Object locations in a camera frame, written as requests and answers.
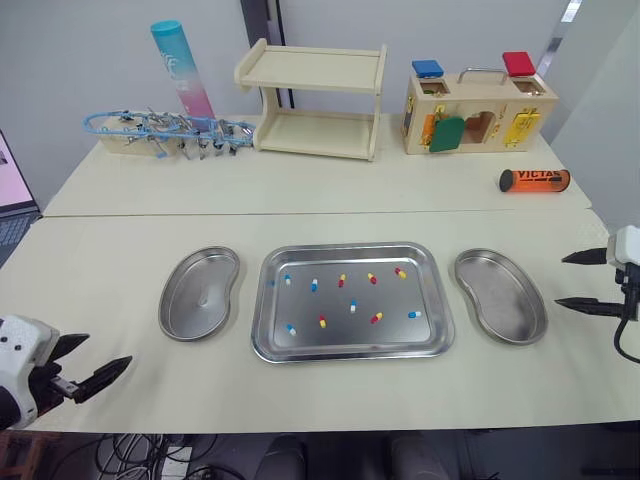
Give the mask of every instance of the wooden shelf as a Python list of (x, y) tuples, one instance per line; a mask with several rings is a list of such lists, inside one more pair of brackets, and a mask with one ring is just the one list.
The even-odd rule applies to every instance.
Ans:
[(260, 148), (368, 159), (373, 115), (281, 110), (264, 125)]
[[(260, 87), (262, 119), (253, 136), (257, 150), (373, 160), (380, 120), (387, 49), (336, 50), (267, 45), (261, 38), (234, 71), (243, 89)], [(374, 95), (373, 115), (285, 110), (276, 88)]]
[(245, 87), (379, 93), (385, 50), (280, 47), (258, 40), (235, 71)]

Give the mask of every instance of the pink and blue bottle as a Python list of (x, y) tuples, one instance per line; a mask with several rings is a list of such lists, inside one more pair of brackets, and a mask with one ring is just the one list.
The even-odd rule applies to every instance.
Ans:
[[(166, 20), (154, 23), (151, 25), (151, 33), (169, 75), (175, 82), (187, 115), (215, 118), (180, 22)], [(203, 130), (209, 129), (208, 122), (201, 123), (195, 126)]]

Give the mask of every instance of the table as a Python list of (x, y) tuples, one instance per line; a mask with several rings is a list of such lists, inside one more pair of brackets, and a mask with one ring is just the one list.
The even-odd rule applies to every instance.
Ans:
[(381, 117), (373, 163), (240, 149), (236, 157), (187, 161), (87, 155), (44, 215), (376, 213), (584, 209), (577, 183), (559, 195), (504, 194), (512, 170), (564, 168), (538, 136), (529, 152), (406, 155), (400, 116)]
[[(613, 319), (553, 302), (567, 296), (620, 301), (608, 266), (560, 263), (603, 245), (598, 217), (567, 212), (432, 212), (45, 218), (0, 270), (0, 310), (91, 338), (62, 361), (82, 380), (113, 358), (134, 361), (111, 387), (72, 402), (33, 429), (88, 432), (267, 432), (499, 428), (640, 418), (638, 368), (614, 350)], [(252, 351), (258, 273), (292, 244), (415, 241), (434, 255), (456, 328), (444, 355), (426, 359), (272, 365)], [(228, 324), (193, 343), (161, 333), (157, 309), (175, 265), (225, 245), (241, 268)], [(490, 339), (470, 315), (452, 264), (468, 248), (495, 249), (541, 291), (549, 329), (528, 347)], [(640, 352), (639, 328), (623, 345)]]

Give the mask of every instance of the laptop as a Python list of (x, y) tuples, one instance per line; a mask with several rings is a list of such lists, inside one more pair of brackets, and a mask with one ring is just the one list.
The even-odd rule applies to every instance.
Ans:
[(40, 217), (38, 204), (0, 131), (0, 268)]

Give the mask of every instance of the stainless steel tray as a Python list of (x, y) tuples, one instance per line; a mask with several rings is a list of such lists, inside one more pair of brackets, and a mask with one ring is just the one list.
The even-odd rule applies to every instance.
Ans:
[(262, 264), (252, 340), (268, 362), (431, 357), (453, 336), (435, 261), (415, 243), (283, 247)]
[(491, 337), (528, 345), (546, 332), (542, 296), (524, 271), (504, 255), (467, 250), (458, 255), (455, 274), (473, 302), (480, 325)]
[(182, 260), (167, 281), (158, 317), (175, 340), (197, 340), (219, 330), (229, 317), (231, 287), (240, 261), (225, 247), (198, 250)]

